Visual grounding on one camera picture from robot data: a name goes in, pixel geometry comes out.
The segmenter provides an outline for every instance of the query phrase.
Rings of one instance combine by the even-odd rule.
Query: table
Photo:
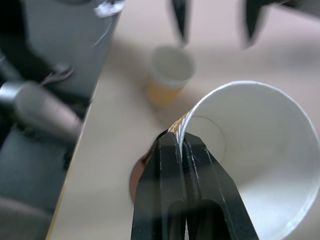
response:
[[[245,49],[240,1],[192,4],[190,43],[196,73],[179,98],[154,108],[144,96],[151,51],[176,44],[168,1],[129,0],[115,30],[48,240],[130,239],[129,176],[155,136],[211,90],[252,80],[277,87],[320,131],[320,22],[281,7],[268,10],[256,45]],[[288,238],[318,239],[320,198]]]

